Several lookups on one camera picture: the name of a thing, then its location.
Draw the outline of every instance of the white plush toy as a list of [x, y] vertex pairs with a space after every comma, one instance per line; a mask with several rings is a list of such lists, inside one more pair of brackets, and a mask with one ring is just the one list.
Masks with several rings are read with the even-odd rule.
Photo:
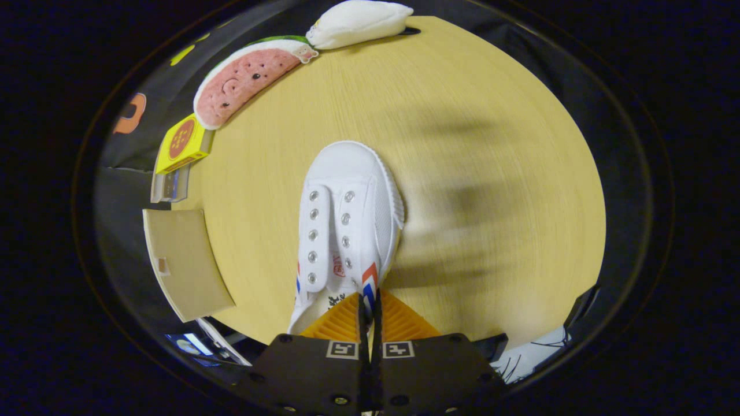
[[414, 9], [385, 1], [347, 0], [327, 10], [306, 34], [316, 49], [335, 49], [397, 35]]

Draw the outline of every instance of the white canvas shoe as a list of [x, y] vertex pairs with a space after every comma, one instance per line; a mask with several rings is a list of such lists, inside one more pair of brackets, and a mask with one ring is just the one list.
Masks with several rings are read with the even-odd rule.
[[371, 316], [404, 217], [393, 177], [373, 149], [338, 141], [321, 150], [300, 198], [298, 275], [288, 333], [300, 334], [355, 292]]

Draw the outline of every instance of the wooden table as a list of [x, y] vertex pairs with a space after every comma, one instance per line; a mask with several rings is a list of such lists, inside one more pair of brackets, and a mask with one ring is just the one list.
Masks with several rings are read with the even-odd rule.
[[501, 50], [453, 24], [322, 52], [252, 99], [192, 166], [236, 307], [215, 318], [264, 343], [293, 309], [298, 201], [318, 152], [368, 144], [407, 208], [384, 287], [442, 333], [506, 332], [509, 347], [561, 326], [596, 282], [605, 208], [588, 146], [558, 100]]

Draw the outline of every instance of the watermelon plush toy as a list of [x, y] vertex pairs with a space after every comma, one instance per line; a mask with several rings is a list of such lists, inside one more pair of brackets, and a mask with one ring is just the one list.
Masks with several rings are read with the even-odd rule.
[[298, 64], [334, 49], [403, 32], [410, 7], [384, 1], [348, 0], [327, 10], [304, 36], [274, 36], [248, 44], [206, 76], [192, 105], [208, 130], [223, 126], [264, 87]]
[[318, 54], [302, 36], [252, 42], [206, 76], [193, 99], [195, 117], [206, 129], [216, 130], [263, 88]]

